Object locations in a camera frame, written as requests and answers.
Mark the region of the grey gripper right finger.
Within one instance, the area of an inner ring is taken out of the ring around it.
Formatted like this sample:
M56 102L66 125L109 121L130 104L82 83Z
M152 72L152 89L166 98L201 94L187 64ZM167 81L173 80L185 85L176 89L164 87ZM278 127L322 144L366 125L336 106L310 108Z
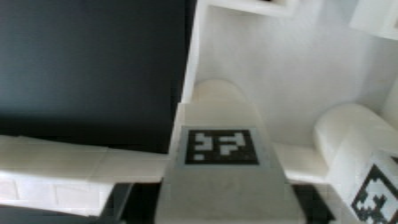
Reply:
M294 192L304 210L306 224L329 224L335 221L335 214L315 186L310 184L295 184Z

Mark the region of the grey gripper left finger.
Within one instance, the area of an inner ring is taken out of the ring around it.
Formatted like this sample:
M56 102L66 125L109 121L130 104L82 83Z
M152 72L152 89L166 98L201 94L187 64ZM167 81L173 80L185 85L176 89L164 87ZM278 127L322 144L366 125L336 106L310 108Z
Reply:
M123 224L123 213L128 204L132 189L132 184L116 184L96 224Z

